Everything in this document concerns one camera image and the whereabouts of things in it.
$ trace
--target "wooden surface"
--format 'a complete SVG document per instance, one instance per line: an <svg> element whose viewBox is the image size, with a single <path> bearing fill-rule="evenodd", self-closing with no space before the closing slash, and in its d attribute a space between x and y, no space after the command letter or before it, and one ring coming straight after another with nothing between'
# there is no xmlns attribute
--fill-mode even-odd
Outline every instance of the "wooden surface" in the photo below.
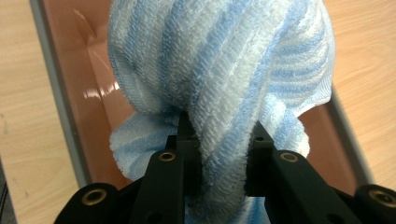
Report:
<svg viewBox="0 0 396 224"><path fill-rule="evenodd" d="M396 189L396 1L325 1L334 85L375 180ZM27 0L0 1L0 155L19 223L52 223L78 189Z"/></svg>

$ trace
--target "blue striped towel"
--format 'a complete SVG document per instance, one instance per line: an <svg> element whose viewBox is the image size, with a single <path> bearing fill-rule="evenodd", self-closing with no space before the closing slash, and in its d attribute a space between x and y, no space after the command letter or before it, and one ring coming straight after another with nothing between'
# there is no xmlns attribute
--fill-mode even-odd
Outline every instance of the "blue striped towel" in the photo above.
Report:
<svg viewBox="0 0 396 224"><path fill-rule="evenodd" d="M330 99L334 40L319 0L113 0L108 52L136 112L111 135L123 174L188 111L201 141L203 192L186 223L263 223L264 199L244 193L248 140L259 120L279 149L306 156L297 119Z"/></svg>

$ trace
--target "brown tray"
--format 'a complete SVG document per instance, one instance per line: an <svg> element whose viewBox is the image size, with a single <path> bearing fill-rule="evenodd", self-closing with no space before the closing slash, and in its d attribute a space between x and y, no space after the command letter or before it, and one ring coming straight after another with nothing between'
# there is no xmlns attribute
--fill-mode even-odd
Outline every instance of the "brown tray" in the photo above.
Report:
<svg viewBox="0 0 396 224"><path fill-rule="evenodd" d="M81 187L129 183L109 149L109 136L132 112L107 58L109 0L31 0L64 135ZM337 102L300 117L310 137L308 160L333 187L353 193L371 182Z"/></svg>

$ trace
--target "towel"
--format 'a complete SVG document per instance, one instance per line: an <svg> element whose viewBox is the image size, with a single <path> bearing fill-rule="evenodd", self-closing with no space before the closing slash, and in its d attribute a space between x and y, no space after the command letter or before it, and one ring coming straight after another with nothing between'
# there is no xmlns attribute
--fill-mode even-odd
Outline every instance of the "towel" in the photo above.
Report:
<svg viewBox="0 0 396 224"><path fill-rule="evenodd" d="M203 185L186 223L263 223L264 198L245 196L250 133L306 156L297 119L330 99L334 40L319 0L113 0L108 53L135 112L110 137L122 173L149 157L189 113L201 141Z"/></svg>

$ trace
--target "gray metal edge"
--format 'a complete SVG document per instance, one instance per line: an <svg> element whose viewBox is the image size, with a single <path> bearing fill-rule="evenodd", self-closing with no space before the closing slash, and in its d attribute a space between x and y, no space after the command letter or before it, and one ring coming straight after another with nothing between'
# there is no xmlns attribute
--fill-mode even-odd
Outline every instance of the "gray metal edge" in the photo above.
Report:
<svg viewBox="0 0 396 224"><path fill-rule="evenodd" d="M352 165L352 169L355 171L358 186L373 184L372 173L362 155L361 147L350 127L335 89L332 89L332 99L328 103L328 109L332 116L332 122L344 145L345 153Z"/></svg>
<svg viewBox="0 0 396 224"><path fill-rule="evenodd" d="M62 81L61 69L58 64L55 49L50 35L50 28L42 0L30 0L31 9L35 19L35 26L40 39L42 52L49 74L49 81L52 87L53 96L62 123L64 138L73 163L76 179L80 188L91 183L91 176L82 152L81 143L78 137L76 123L67 99L67 94Z"/></svg>

